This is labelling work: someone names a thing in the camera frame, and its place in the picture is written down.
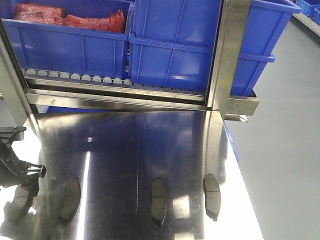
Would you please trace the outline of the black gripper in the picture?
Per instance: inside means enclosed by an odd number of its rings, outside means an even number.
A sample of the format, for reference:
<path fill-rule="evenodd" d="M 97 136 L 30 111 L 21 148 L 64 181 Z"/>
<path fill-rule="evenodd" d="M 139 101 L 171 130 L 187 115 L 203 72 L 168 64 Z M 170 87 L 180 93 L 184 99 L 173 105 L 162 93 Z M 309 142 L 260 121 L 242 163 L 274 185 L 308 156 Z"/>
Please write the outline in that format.
<path fill-rule="evenodd" d="M 20 188 L 26 191 L 23 215 L 29 212 L 34 197 L 38 195 L 39 178 L 44 178 L 47 172 L 44 165 L 20 160 L 12 148 L 13 142 L 24 139 L 26 130 L 24 126 L 0 128 L 0 185 L 4 188 L 21 185 Z"/>

